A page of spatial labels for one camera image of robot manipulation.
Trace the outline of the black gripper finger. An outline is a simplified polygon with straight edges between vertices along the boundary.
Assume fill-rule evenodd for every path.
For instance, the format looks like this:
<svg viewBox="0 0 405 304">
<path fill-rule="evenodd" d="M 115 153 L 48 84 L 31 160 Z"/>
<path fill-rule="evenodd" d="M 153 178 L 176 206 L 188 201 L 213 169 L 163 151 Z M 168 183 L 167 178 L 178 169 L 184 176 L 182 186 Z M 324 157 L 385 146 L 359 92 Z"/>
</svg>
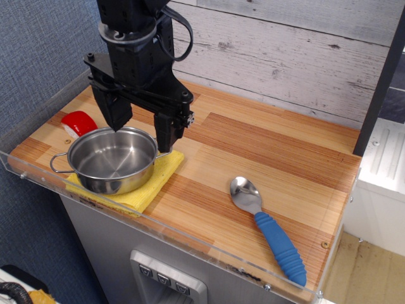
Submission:
<svg viewBox="0 0 405 304">
<path fill-rule="evenodd" d="M 154 127 L 159 152 L 169 152 L 175 142 L 182 138 L 185 126 L 181 121 L 168 113 L 154 115 Z"/>
<path fill-rule="evenodd" d="M 113 92 L 102 91 L 95 86 L 92 86 L 92 92 L 106 123 L 115 132 L 132 118 L 130 102 Z"/>
</svg>

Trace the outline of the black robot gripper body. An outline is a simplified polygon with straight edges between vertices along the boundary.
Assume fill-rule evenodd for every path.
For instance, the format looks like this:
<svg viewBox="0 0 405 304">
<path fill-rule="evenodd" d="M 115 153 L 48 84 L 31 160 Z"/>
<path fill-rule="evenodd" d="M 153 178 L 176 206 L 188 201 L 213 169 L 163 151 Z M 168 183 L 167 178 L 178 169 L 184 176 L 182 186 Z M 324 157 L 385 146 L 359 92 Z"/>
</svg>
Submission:
<svg viewBox="0 0 405 304">
<path fill-rule="evenodd" d="M 189 110 L 193 97 L 173 75 L 172 66 L 189 55 L 192 46 L 176 57 L 171 22 L 154 23 L 142 32 L 120 32 L 99 23 L 108 53 L 88 54 L 91 85 L 113 92 L 125 101 L 155 114 L 164 112 L 188 127 L 194 121 Z"/>
</svg>

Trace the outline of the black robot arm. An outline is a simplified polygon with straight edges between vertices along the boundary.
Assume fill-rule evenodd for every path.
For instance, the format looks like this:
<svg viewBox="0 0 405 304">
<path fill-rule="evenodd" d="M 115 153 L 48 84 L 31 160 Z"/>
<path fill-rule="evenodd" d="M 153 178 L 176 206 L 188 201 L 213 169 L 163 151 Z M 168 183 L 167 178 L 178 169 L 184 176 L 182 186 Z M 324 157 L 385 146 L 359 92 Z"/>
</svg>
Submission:
<svg viewBox="0 0 405 304">
<path fill-rule="evenodd" d="M 194 121 L 192 93 L 174 76 L 173 21 L 192 34 L 190 23 L 167 1 L 98 1 L 99 34 L 108 53 L 89 53 L 90 84 L 106 123 L 120 130 L 132 105 L 154 114 L 158 150 L 168 152 Z"/>
</svg>

